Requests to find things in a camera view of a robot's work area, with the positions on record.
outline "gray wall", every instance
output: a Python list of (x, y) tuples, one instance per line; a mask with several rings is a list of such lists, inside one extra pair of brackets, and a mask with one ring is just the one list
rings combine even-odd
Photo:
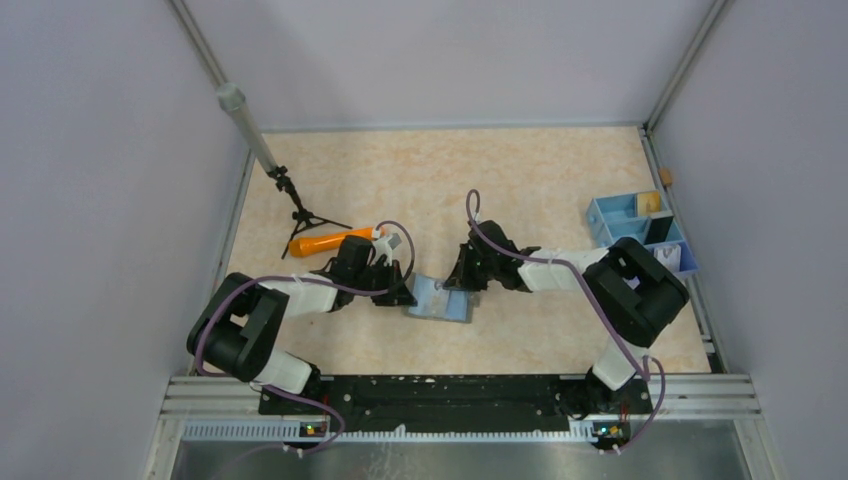
[(642, 122), (712, 0), (189, 0), (267, 128)]
[(162, 1), (0, 7), (0, 476), (140, 475), (241, 145)]
[(657, 135), (726, 358), (792, 478), (848, 467), (847, 18), (736, 2)]

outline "orange tube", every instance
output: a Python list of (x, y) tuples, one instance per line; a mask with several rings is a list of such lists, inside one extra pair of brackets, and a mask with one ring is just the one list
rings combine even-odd
[(357, 237), (371, 239), (374, 227), (365, 227), (358, 230), (345, 230), (344, 232), (331, 233), (323, 237), (301, 237), (289, 242), (289, 253), (293, 257), (303, 258), (318, 252), (326, 252), (339, 248), (344, 237), (356, 235)]

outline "wooden table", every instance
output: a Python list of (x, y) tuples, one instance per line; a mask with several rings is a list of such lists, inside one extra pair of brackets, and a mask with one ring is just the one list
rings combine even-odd
[[(593, 248), (592, 197), (653, 188), (636, 128), (532, 128), (269, 134), (307, 208), (354, 228), (403, 223), (415, 271), (446, 277), (466, 241), (465, 195), (482, 195), (519, 248)], [(249, 276), (321, 268), (333, 252), (280, 259), (294, 222), (289, 198), (254, 165), (229, 271)], [(337, 231), (326, 226), (319, 235)], [(401, 261), (408, 259), (401, 247)], [(581, 293), (481, 294), (471, 324), (414, 319), (365, 298), (332, 314), (284, 322), (277, 346), (331, 374), (583, 373), (607, 333)], [(669, 372), (708, 372), (687, 306), (653, 353)]]

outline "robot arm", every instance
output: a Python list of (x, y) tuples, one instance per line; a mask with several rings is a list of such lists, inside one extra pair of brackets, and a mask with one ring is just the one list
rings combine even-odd
[[(660, 332), (689, 300), (683, 284), (632, 238), (622, 238), (609, 248), (584, 252), (539, 247), (519, 251), (497, 223), (487, 220), (478, 227), (501, 249), (529, 259), (496, 251), (472, 229), (469, 241), (460, 246), (459, 259), (446, 286), (480, 291), (487, 288), (490, 280), (497, 280), (508, 290), (522, 292), (580, 290), (570, 269), (553, 264), (554, 259), (566, 260), (583, 277), (625, 347), (637, 359), (648, 353)], [(611, 339), (588, 376), (590, 381), (600, 380), (606, 388), (616, 391), (635, 373)]]
[[(353, 293), (336, 286), (363, 292), (388, 290), (371, 297), (378, 306), (415, 305), (415, 298), (402, 283), (400, 263), (393, 259), (393, 250), (399, 244), (397, 234), (382, 236), (373, 243), (348, 236), (324, 270), (293, 277), (294, 281), (269, 280), (251, 285), (226, 306), (212, 325), (203, 360), (243, 382), (271, 384), (300, 393), (318, 369), (274, 348), (282, 321), (307, 313), (334, 312), (353, 301)], [(309, 279), (322, 280), (322, 284), (310, 283)], [(248, 282), (252, 279), (241, 273), (224, 279), (189, 334), (189, 353), (197, 353), (204, 330), (225, 299)], [(234, 315), (247, 317), (243, 326), (232, 320)]]

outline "black mounting plate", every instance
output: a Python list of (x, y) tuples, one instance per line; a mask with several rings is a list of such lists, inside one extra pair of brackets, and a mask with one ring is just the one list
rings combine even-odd
[[(585, 405), (587, 382), (560, 375), (336, 375), (315, 377), (303, 396), (336, 409), (349, 432), (567, 431), (568, 415)], [(651, 412), (642, 380), (631, 380), (606, 406), (619, 413)], [(263, 389), (261, 415), (322, 415), (323, 411)], [(332, 419), (332, 428), (338, 427)]]

